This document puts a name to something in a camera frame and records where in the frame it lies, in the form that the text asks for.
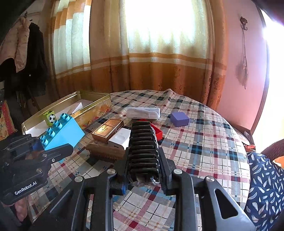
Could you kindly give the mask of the person left hand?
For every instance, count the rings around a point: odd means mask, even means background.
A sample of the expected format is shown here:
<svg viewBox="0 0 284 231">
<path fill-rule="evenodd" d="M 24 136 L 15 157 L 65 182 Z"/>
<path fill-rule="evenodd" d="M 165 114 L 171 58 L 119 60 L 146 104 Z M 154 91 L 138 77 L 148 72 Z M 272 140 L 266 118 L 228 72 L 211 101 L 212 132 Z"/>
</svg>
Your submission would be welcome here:
<svg viewBox="0 0 284 231">
<path fill-rule="evenodd" d="M 23 222 L 28 215 L 28 204 L 26 198 L 22 198 L 14 204 L 16 216 L 20 222 Z"/>
</svg>

